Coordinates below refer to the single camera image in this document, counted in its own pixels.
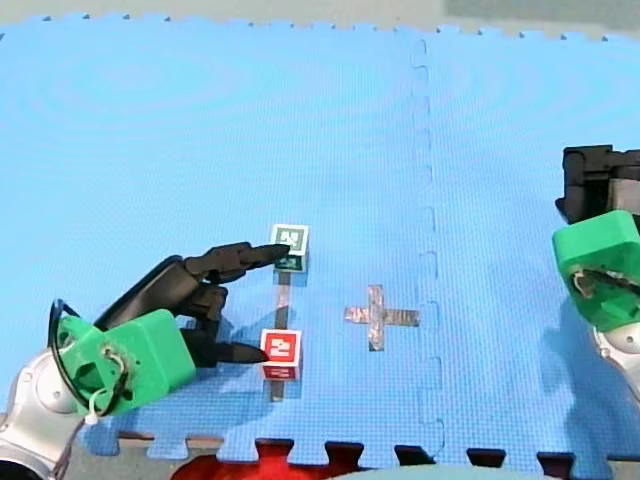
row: green plastic mount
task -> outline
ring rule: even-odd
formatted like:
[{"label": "green plastic mount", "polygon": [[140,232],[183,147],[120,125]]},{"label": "green plastic mount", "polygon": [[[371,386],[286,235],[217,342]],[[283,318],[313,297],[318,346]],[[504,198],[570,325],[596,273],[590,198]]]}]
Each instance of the green plastic mount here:
[{"label": "green plastic mount", "polygon": [[608,332],[640,321],[638,298],[621,288],[596,284],[591,298],[573,285],[582,269],[624,274],[637,281],[640,272],[640,235],[633,216],[623,210],[575,223],[553,235],[558,270],[580,314],[597,330]]},{"label": "green plastic mount", "polygon": [[[175,317],[167,310],[156,310],[106,332],[67,316],[58,329],[61,345],[68,336],[74,344],[62,354],[62,361],[73,384],[86,398],[100,389],[108,390],[96,398],[98,411],[108,405],[119,376],[119,366],[106,356],[107,350],[118,355],[129,372],[125,394],[112,415],[160,400],[196,374]],[[78,411],[88,413],[81,405]]]}]

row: red fabric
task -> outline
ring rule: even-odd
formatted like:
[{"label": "red fabric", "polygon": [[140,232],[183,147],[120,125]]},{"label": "red fabric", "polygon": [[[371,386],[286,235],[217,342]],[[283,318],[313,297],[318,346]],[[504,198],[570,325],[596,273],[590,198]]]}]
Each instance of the red fabric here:
[{"label": "red fabric", "polygon": [[357,470],[360,451],[331,449],[324,468],[299,468],[287,464],[290,445],[258,445],[257,465],[223,464],[213,456],[198,457],[181,467],[171,480],[322,480]]}]

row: cube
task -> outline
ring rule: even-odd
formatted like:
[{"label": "cube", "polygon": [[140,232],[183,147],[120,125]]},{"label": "cube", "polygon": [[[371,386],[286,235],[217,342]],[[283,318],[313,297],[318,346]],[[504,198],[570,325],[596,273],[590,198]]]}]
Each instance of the cube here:
[{"label": "cube", "polygon": [[264,329],[260,348],[269,361],[261,364],[267,380],[299,380],[302,367],[302,332],[300,330]]},{"label": "cube", "polygon": [[304,273],[309,258],[308,225],[274,225],[271,230],[271,243],[289,245],[291,249],[286,257],[275,263],[279,272]]}]

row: interlocking foam tile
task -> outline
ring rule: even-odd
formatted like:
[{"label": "interlocking foam tile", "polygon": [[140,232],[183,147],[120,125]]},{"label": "interlocking foam tile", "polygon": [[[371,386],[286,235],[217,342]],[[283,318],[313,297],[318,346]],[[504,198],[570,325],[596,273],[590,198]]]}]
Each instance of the interlocking foam tile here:
[{"label": "interlocking foam tile", "polygon": [[573,474],[609,478],[607,456],[640,455],[640,415],[567,299],[551,248],[563,226],[562,149],[640,147],[640,46],[567,34],[423,37],[429,65],[442,419],[436,459],[572,453]]},{"label": "interlocking foam tile", "polygon": [[[140,432],[155,437],[150,456],[185,458],[185,438],[221,436],[220,458],[253,461],[257,438],[286,438],[292,463],[324,464],[325,442],[353,442],[364,467],[395,465],[396,445],[437,455],[437,209],[415,32],[166,19],[38,17],[0,42],[0,299],[19,306],[3,323],[0,393],[44,345],[54,296],[92,319],[167,255],[301,223],[311,262],[290,327],[305,360],[285,400],[269,401],[257,369],[220,366],[85,443],[114,454],[119,431]],[[344,321],[373,283],[423,317],[389,327],[380,353]],[[272,273],[230,290],[223,330],[257,344],[274,322]]]}]

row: floor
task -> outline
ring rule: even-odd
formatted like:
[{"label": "floor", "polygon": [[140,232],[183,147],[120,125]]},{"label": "floor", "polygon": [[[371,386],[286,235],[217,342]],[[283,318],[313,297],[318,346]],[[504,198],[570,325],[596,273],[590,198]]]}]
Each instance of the floor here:
[{"label": "floor", "polygon": [[[456,24],[465,31],[484,25],[507,32],[520,29],[544,30],[551,36],[566,31],[579,31],[598,38],[608,32],[624,33],[640,38],[640,3],[637,0],[244,0],[242,2],[209,2],[206,0],[0,0],[0,23],[19,22],[31,15],[53,17],[67,12],[87,12],[99,16],[109,11],[137,16],[146,12],[162,12],[179,19],[198,15],[214,20],[247,18],[256,23],[287,19],[299,25],[313,21],[329,21],[338,26],[353,23],[375,23],[379,28],[397,24],[433,29],[440,24]],[[211,453],[194,450],[192,455]],[[149,460],[144,448],[126,447],[119,457],[90,457],[80,448],[73,455],[67,475],[69,480],[110,478],[168,479],[179,463]],[[633,464],[614,464],[617,478],[640,478]]]}]

